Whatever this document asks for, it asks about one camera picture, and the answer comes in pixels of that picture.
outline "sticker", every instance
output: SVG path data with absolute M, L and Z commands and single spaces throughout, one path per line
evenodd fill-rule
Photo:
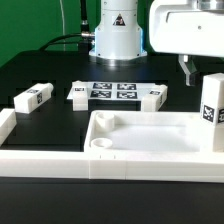
M 159 95 L 160 92 L 159 92 L 159 91 L 150 91 L 149 94 L 152 94 L 152 95 Z
M 27 90 L 26 92 L 27 92 L 27 93 L 33 93 L 33 94 L 35 94 L 35 93 L 39 92 L 39 90 L 29 89 L 29 90 Z
M 78 91 L 78 92 L 84 91 L 84 88 L 75 88 L 75 91 Z
M 218 124 L 224 123 L 224 108 L 219 110 Z
M 124 20 L 123 20 L 121 14 L 118 15 L 118 17 L 114 21 L 113 25 L 114 26 L 125 26 L 125 23 L 124 23 Z
M 94 91 L 91 92 L 90 97 L 91 98 L 111 98 L 111 92 L 110 91 L 94 90 Z
M 39 104 L 39 103 L 41 103 L 43 101 L 43 99 L 42 99 L 42 93 L 39 93 L 38 95 L 37 95 L 37 103 Z
M 95 82 L 93 84 L 93 89 L 112 89 L 112 83 Z
M 118 90 L 136 90 L 136 84 L 117 84 Z
M 204 105 L 204 109 L 203 109 L 203 118 L 213 122 L 214 121 L 214 114 L 215 114 L 215 110 L 209 106 Z
M 118 99 L 137 99 L 136 92 L 117 92 Z

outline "white block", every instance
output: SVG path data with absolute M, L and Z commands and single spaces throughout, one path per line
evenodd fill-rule
M 208 124 L 224 125 L 224 74 L 204 76 L 201 118 Z
M 224 151 L 224 74 L 204 76 L 201 99 L 201 150 Z
M 15 111 L 29 114 L 41 104 L 51 98 L 53 90 L 51 83 L 38 83 L 30 89 L 14 97 Z
M 167 86 L 155 85 L 149 94 L 146 94 L 141 101 L 141 111 L 155 112 L 163 105 L 167 99 Z
M 87 86 L 81 81 L 72 83 L 73 111 L 88 110 Z
M 0 146 L 16 126 L 14 109 L 3 109 L 0 113 Z

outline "white container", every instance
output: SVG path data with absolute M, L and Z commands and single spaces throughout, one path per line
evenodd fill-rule
M 99 114 L 114 115 L 112 130 L 98 128 Z M 203 128 L 200 113 L 94 111 L 84 145 L 89 178 L 224 182 L 224 153 L 201 150 Z
M 32 86 L 30 89 L 14 97 L 15 111 L 18 113 L 31 113 L 51 98 L 53 88 L 51 83 L 38 83 Z

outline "white tray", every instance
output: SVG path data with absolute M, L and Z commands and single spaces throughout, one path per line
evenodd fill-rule
M 199 113 L 94 111 L 90 178 L 224 182 L 224 153 L 204 147 L 202 124 Z

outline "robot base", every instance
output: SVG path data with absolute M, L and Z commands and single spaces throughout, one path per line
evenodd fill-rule
M 138 58 L 130 59 L 130 60 L 105 59 L 105 58 L 89 55 L 89 60 L 97 64 L 108 65 L 108 66 L 130 66 L 135 64 L 146 63 L 147 54 L 144 56 L 139 56 Z

